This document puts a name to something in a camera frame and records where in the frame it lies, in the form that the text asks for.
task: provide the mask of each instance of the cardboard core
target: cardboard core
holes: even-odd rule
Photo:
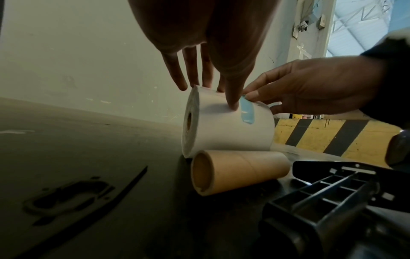
[[[193,160],[192,176],[193,183],[201,189],[201,192],[206,191],[211,185],[212,165],[205,154],[198,154]]]
[[[191,118],[192,118],[192,113],[188,114],[188,119],[187,119],[187,131],[191,127]]]

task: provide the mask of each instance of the sleeve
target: sleeve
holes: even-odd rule
[[[361,55],[386,60],[387,72],[377,96],[360,110],[373,119],[410,128],[410,27],[389,33]]]

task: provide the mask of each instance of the blue tape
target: blue tape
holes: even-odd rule
[[[246,100],[245,97],[241,96],[239,99],[241,118],[243,122],[248,124],[255,123],[255,110],[253,108],[253,103]]]

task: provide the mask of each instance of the hand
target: hand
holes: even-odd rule
[[[201,44],[202,82],[211,88],[213,68],[221,73],[218,91],[236,110],[245,81],[280,0],[129,0],[147,38],[162,53],[178,88],[188,86],[179,66],[182,50],[191,86],[199,85],[196,46]]]
[[[363,56],[297,60],[261,74],[243,93],[252,102],[282,102],[273,114],[338,114],[372,100],[385,71],[384,61]]]

